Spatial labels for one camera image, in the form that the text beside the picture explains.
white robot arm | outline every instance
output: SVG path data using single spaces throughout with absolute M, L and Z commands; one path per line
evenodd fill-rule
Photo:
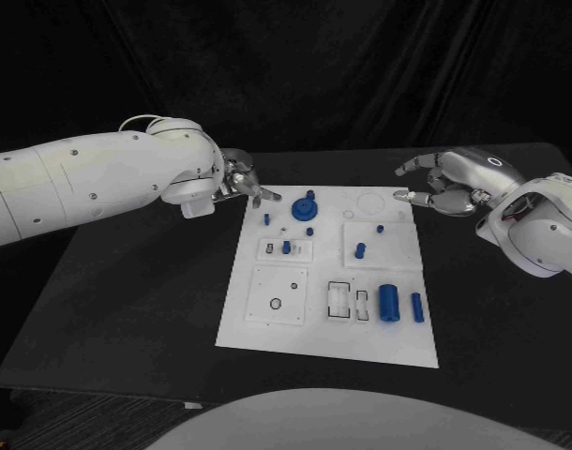
M 454 148 L 417 157 L 398 175 L 430 168 L 437 193 L 398 191 L 401 201 L 431 207 L 450 216 L 469 216 L 477 206 L 493 212 L 477 234 L 499 245 L 513 263 L 532 275 L 572 273 L 572 177 L 555 173 L 526 182 L 502 158 L 479 149 Z
M 186 218 L 212 214 L 214 202 L 241 194 L 254 197 L 254 207 L 261 199 L 280 201 L 258 184 L 247 152 L 221 151 L 191 120 L 150 117 L 146 133 L 78 136 L 0 154 L 0 246 L 160 196 L 182 205 Z

blue part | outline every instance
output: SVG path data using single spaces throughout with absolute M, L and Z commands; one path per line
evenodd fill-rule
M 363 258 L 363 253 L 366 252 L 366 244 L 359 243 L 358 244 L 358 250 L 356 250 L 356 258 L 360 260 Z
M 414 320 L 418 323 L 422 323 L 425 321 L 424 302 L 421 300 L 421 294 L 418 292 L 411 295 L 411 304 L 414 306 Z
M 401 320 L 398 288 L 392 284 L 381 286 L 381 319 L 385 322 L 398 322 Z
M 310 194 L 304 199 L 299 199 L 293 204 L 293 216 L 297 220 L 301 220 L 301 222 L 307 222 L 309 220 L 313 220 L 317 217 L 319 212 L 319 206 L 316 202 L 316 193 L 313 192 L 313 195 Z

blue block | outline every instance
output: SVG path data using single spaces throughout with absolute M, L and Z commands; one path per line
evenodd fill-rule
M 425 321 L 424 301 L 418 292 L 411 295 L 411 305 L 414 306 L 414 320 L 422 323 Z
M 381 286 L 381 319 L 385 322 L 398 322 L 401 320 L 398 287 L 392 284 Z
M 360 242 L 358 244 L 358 250 L 356 250 L 356 258 L 360 260 L 363 258 L 363 253 L 366 252 L 366 244 Z

